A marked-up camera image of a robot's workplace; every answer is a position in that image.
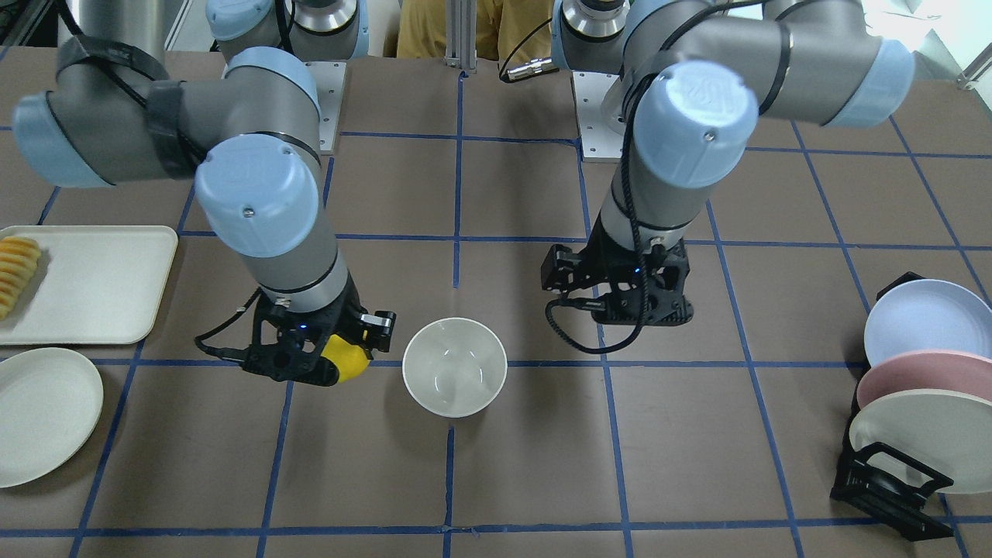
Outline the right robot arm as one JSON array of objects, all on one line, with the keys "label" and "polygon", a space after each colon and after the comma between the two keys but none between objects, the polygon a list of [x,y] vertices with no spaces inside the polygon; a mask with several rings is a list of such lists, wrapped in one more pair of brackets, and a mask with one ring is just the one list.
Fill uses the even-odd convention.
[{"label": "right robot arm", "polygon": [[387,352],[394,313],[360,303],[319,193],[318,85],[288,46],[241,43],[214,81],[167,73],[152,43],[85,29],[54,3],[67,39],[57,87],[14,107],[15,144],[60,188],[189,180],[212,231],[256,290],[195,337],[201,352],[273,381],[333,386]]}]

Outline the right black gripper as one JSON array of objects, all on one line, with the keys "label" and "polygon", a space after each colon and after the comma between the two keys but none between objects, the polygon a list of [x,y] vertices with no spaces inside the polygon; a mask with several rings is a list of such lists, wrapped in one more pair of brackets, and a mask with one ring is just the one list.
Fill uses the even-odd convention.
[{"label": "right black gripper", "polygon": [[361,343],[362,328],[357,287],[348,276],[343,292],[329,305],[312,313],[291,313],[259,290],[261,301],[253,311],[251,342],[240,357],[240,368],[248,374],[272,381],[333,386],[343,380],[337,366],[320,356],[327,339],[340,335],[372,357]]}]

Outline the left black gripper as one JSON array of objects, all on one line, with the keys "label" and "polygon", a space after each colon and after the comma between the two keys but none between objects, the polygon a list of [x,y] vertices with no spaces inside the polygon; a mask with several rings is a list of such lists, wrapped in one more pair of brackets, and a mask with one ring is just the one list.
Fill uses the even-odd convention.
[{"label": "left black gripper", "polygon": [[669,250],[642,241],[648,252],[638,257],[611,239],[604,229],[593,229],[580,251],[578,287],[607,284],[609,291],[595,299],[580,299],[577,307],[591,312],[606,325],[681,326],[694,317],[684,295],[690,261],[684,241]]}]

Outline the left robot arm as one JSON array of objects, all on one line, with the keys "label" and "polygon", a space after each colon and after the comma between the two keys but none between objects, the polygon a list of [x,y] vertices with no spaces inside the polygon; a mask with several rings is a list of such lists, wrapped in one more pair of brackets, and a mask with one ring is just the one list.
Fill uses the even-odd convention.
[{"label": "left robot arm", "polygon": [[761,117],[873,127],[915,78],[914,54],[867,32],[859,1],[762,1],[758,20],[715,1],[557,1],[553,63],[613,74],[604,110],[621,156],[583,250],[550,248],[546,310],[609,325],[679,326],[687,227],[740,162]]}]

